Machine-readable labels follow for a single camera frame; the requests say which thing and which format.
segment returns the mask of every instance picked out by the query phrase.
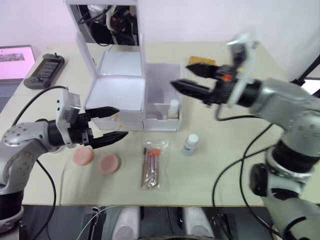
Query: black cable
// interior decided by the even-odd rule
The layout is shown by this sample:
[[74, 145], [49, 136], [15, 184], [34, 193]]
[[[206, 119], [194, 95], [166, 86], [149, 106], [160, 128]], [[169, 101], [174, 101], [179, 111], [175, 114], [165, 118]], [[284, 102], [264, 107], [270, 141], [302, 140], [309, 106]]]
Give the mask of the black cable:
[[80, 24], [88, 24], [88, 23], [93, 22], [94, 20], [96, 20], [96, 19], [102, 17], [103, 15], [105, 15], [105, 14], [111, 9], [111, 7], [112, 7], [112, 5], [108, 5], [108, 7], [107, 7], [106, 9], [104, 9], [104, 10], [102, 11], [102, 13], [100, 13], [100, 14], [98, 14], [97, 16], [94, 16], [94, 17], [92, 17], [92, 18], [89, 18], [89, 19], [87, 19], [87, 20], [81, 21], [81, 20], [83, 19], [83, 18], [81, 18], [81, 19], [78, 21], [78, 24], [79, 24], [79, 25], [80, 25]]
[[135, 41], [134, 41], [134, 39], [133, 39], [132, 37], [130, 37], [130, 35], [126, 35], [126, 34], [124, 34], [124, 33], [122, 33], [122, 32], [119, 32], [119, 31], [113, 31], [112, 33], [113, 33], [113, 34], [116, 34], [116, 35], [117, 35], [117, 34], [120, 35], [121, 37], [129, 40], [129, 41], [130, 41], [129, 44], [131, 44], [131, 45], [133, 45], [133, 46], [135, 45]]
[[258, 136], [256, 136], [251, 142], [250, 144], [247, 146], [247, 148], [245, 149], [244, 153], [243, 153], [243, 157], [241, 159], [241, 168], [240, 168], [240, 177], [239, 177], [239, 187], [240, 187], [240, 192], [241, 192], [241, 196], [242, 199], [246, 205], [246, 207], [248, 208], [249, 212], [251, 213], [251, 215], [262, 225], [264, 226], [266, 229], [268, 229], [269, 231], [271, 231], [272, 233], [278, 235], [280, 237], [280, 234], [275, 231], [274, 229], [272, 229], [272, 227], [270, 227], [268, 224], [266, 224], [260, 217], [258, 217], [256, 215], [256, 213], [254, 212], [254, 210], [251, 208], [251, 206], [248, 204], [247, 199], [245, 197], [244, 194], [244, 190], [243, 190], [243, 186], [242, 186], [242, 178], [243, 178], [243, 170], [244, 170], [244, 163], [245, 163], [245, 158], [247, 155], [247, 152], [249, 151], [250, 147], [255, 143], [255, 141], [257, 139], [259, 139], [266, 131], [268, 131], [271, 127], [272, 127], [272, 123], [269, 124]]
[[15, 120], [12, 123], [12, 127], [14, 125], [17, 124], [17, 122], [19, 121], [19, 119], [21, 118], [21, 116], [25, 113], [25, 111], [27, 110], [28, 107], [30, 107], [30, 105], [38, 98], [40, 97], [42, 94], [44, 94], [45, 92], [52, 90], [52, 89], [67, 89], [65, 86], [50, 86], [44, 90], [42, 90], [41, 92], [39, 92], [37, 95], [35, 95], [25, 106], [24, 108], [21, 110], [21, 112], [18, 114], [18, 116], [15, 118]]
[[[38, 98], [40, 97], [42, 94], [44, 94], [45, 92], [52, 90], [52, 89], [67, 89], [65, 86], [51, 86], [48, 87], [44, 90], [42, 90], [41, 92], [39, 92], [37, 95], [35, 95], [25, 106], [24, 108], [20, 111], [20, 113], [18, 114], [18, 116], [15, 118], [15, 120], [13, 121], [12, 126], [16, 125], [17, 122], [19, 121], [19, 119], [21, 118], [21, 116], [25, 113], [25, 111], [27, 110], [27, 108]], [[40, 234], [41, 232], [47, 227], [47, 225], [49, 224], [55, 208], [56, 208], [56, 202], [57, 202], [57, 190], [56, 190], [56, 186], [55, 186], [55, 182], [53, 180], [53, 178], [51, 177], [50, 173], [46, 170], [46, 168], [41, 164], [41, 162], [37, 159], [36, 162], [39, 164], [40, 168], [44, 171], [44, 173], [48, 176], [51, 185], [52, 185], [52, 189], [53, 189], [53, 204], [51, 207], [51, 210], [49, 212], [48, 218], [46, 219], [45, 223], [43, 224], [42, 228], [37, 232], [37, 234], [33, 237], [33, 240], [35, 240]]]
[[[254, 155], [260, 154], [260, 153], [268, 150], [268, 149], [271, 148], [271, 147], [272, 147], [272, 145], [271, 145], [271, 146], [268, 146], [268, 147], [266, 147], [266, 148], [263, 148], [263, 149], [261, 149], [261, 150], [259, 150], [259, 151], [256, 151], [256, 152], [254, 152], [254, 153], [251, 153], [251, 154], [245, 156], [244, 159], [248, 159], [248, 158], [250, 158], [250, 157], [252, 157], [252, 156], [254, 156]], [[233, 163], [229, 164], [228, 166], [226, 166], [226, 167], [220, 172], [220, 174], [218, 175], [218, 177], [217, 177], [216, 180], [214, 181], [213, 188], [212, 188], [212, 205], [213, 205], [214, 215], [215, 215], [216, 219], [218, 219], [218, 217], [217, 217], [218, 211], [216, 211], [217, 207], [216, 207], [216, 202], [215, 202], [215, 194], [216, 194], [216, 188], [217, 188], [218, 182], [219, 182], [220, 178], [223, 176], [223, 174], [224, 174], [228, 169], [230, 169], [230, 168], [233, 167], [234, 165], [240, 163], [242, 160], [243, 160], [243, 159], [241, 158], [241, 159], [239, 159], [239, 160], [237, 160], [237, 161], [234, 161]], [[217, 223], [219, 224], [220, 228], [223, 230], [223, 232], [225, 233], [225, 235], [227, 236], [227, 238], [231, 240], [232, 237], [229, 236], [229, 234], [227, 233], [227, 231], [225, 230], [225, 228], [222, 226], [222, 224], [221, 224], [220, 222], [217, 222]]]
[[231, 116], [231, 117], [220, 118], [219, 114], [221, 112], [222, 106], [223, 106], [222, 104], [219, 104], [215, 111], [215, 119], [218, 122], [224, 122], [224, 121], [235, 120], [235, 119], [259, 119], [259, 117], [254, 115], [242, 115], [242, 116]]
[[41, 164], [41, 162], [37, 159], [36, 162], [39, 164], [40, 168], [42, 168], [42, 170], [45, 172], [45, 174], [48, 176], [50, 182], [51, 182], [51, 185], [52, 185], [52, 188], [53, 188], [53, 204], [52, 204], [52, 207], [51, 207], [51, 210], [49, 212], [49, 215], [48, 215], [48, 218], [46, 219], [45, 223], [43, 224], [43, 226], [40, 228], [40, 230], [37, 232], [37, 234], [32, 238], [33, 240], [36, 240], [37, 237], [39, 237], [39, 235], [42, 233], [42, 231], [46, 228], [46, 226], [49, 224], [53, 214], [54, 214], [54, 211], [55, 211], [55, 208], [56, 208], [56, 202], [57, 202], [57, 191], [56, 191], [56, 186], [55, 186], [55, 182], [54, 180], [52, 179], [50, 173], [47, 171], [47, 169]]
[[93, 40], [95, 41], [95, 43], [98, 44], [98, 45], [101, 46], [101, 47], [107, 47], [107, 46], [109, 46], [109, 45], [111, 44], [111, 42], [112, 42], [112, 37], [111, 37], [110, 43], [107, 43], [107, 44], [101, 44], [100, 42], [98, 42], [97, 40], [95, 40], [94, 35], [93, 35], [93, 33], [92, 33], [92, 26], [93, 26], [93, 24], [94, 24], [94, 22], [90, 22], [90, 23], [89, 23], [89, 32], [90, 32], [90, 34], [91, 34], [91, 37], [92, 37]]
[[51, 240], [51, 237], [50, 237], [50, 233], [49, 233], [49, 224], [47, 224], [46, 226], [45, 226], [45, 233], [46, 233], [46, 236], [48, 237], [48, 239], [49, 240]]
[[88, 24], [88, 23], [92, 23], [93, 21], [95, 21], [96, 19], [102, 17], [103, 15], [105, 15], [107, 13], [106, 10], [104, 10], [102, 13], [98, 14], [97, 16], [94, 16], [92, 18], [89, 18], [87, 20], [83, 20], [83, 21], [78, 21], [78, 24], [81, 25], [81, 24]]
[[170, 218], [170, 212], [169, 212], [169, 207], [168, 207], [168, 206], [166, 207], [166, 210], [167, 210], [167, 212], [168, 212], [168, 219], [169, 219], [169, 224], [170, 224], [171, 232], [172, 232], [172, 234], [175, 234], [174, 228], [172, 227], [171, 218]]
[[79, 21], [78, 21], [78, 24], [80, 24], [80, 22], [86, 17], [86, 16], [88, 16], [89, 15], [89, 11], [87, 11], [80, 19], [79, 19]]

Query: laptop screen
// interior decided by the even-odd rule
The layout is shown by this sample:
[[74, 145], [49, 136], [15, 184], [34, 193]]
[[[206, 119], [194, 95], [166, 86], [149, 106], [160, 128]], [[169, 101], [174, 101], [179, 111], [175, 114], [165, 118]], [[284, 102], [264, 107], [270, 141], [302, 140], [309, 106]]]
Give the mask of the laptop screen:
[[30, 45], [0, 46], [0, 80], [24, 79], [34, 63]]

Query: laptop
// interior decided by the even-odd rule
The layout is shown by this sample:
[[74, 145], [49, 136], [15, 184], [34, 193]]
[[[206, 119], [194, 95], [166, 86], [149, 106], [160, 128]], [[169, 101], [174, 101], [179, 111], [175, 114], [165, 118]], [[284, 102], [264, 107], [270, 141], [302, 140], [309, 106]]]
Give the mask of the laptop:
[[0, 112], [34, 63], [30, 45], [0, 46]]

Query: handheld device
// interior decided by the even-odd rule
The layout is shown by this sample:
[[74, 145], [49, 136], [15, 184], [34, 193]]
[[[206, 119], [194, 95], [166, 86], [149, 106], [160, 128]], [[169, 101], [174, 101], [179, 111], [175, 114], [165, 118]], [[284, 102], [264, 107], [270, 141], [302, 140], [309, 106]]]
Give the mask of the handheld device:
[[54, 54], [44, 54], [43, 60], [32, 75], [23, 81], [23, 84], [29, 89], [46, 89], [50, 87], [58, 72], [65, 64], [62, 56]]

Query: orange object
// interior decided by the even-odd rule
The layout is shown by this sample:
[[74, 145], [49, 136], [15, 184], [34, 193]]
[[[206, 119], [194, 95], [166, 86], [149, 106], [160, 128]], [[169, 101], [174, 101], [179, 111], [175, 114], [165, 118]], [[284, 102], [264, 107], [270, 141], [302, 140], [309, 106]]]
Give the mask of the orange object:
[[73, 153], [72, 161], [78, 166], [87, 165], [94, 158], [93, 151], [88, 147], [80, 147]]
[[189, 58], [189, 64], [210, 64], [215, 65], [216, 61], [210, 58], [200, 57], [200, 56], [191, 56]]
[[225, 74], [225, 75], [222, 76], [222, 79], [225, 82], [230, 82], [232, 80], [232, 76], [230, 74]]
[[120, 161], [114, 154], [106, 156], [100, 161], [100, 171], [104, 174], [113, 174], [120, 168]]
[[159, 156], [161, 154], [161, 150], [158, 149], [158, 148], [155, 148], [151, 151], [151, 153], [154, 155], [154, 156]]

